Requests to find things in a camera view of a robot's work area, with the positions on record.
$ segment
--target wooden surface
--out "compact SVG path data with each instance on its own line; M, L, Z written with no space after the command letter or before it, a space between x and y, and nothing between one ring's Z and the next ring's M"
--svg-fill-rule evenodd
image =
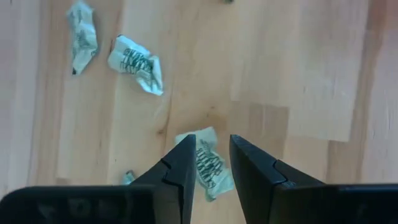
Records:
M72 0L0 2L0 195L26 185L118 184L178 134L215 127L328 183L397 182L394 0L87 0L100 53L70 69ZM165 93L106 64L118 34L160 57ZM236 191L192 223L244 223Z

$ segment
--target light wood grain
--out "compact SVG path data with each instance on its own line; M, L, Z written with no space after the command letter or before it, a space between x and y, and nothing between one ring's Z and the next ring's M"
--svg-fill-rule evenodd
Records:
M100 53L80 77L72 2L0 2L0 195L119 184L208 126L227 161L240 134L330 183L398 181L395 1L87 0ZM108 68L118 34L160 57L163 96ZM197 185L192 223L244 223L236 191Z

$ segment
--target candy wrapper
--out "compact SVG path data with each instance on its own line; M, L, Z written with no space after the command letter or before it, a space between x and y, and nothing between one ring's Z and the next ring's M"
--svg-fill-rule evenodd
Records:
M98 50L93 10L83 1L67 12L72 37L72 74L80 75Z
M216 152L217 135L213 127L180 134L175 137L178 144L187 135L197 137L197 181L206 190L206 199L211 202L220 194L234 189L231 171L225 167L225 160Z
M158 56L145 47L120 35L116 39L108 64L119 73L131 74L142 89L155 95L163 94L162 70Z

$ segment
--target crumpled paper wrapper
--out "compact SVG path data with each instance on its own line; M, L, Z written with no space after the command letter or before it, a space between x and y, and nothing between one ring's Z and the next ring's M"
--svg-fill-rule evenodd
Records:
M206 199L211 202L217 196L234 189L231 171L216 152L218 140L213 127L180 134L175 137L175 143L178 144L189 134L195 134L197 138L197 181L205 188Z
M72 37L72 74L80 75L98 50L93 10L83 1L67 12Z
M142 89L155 95L163 94L162 69L158 56L145 47L120 35L108 58L109 66L119 73L131 74Z

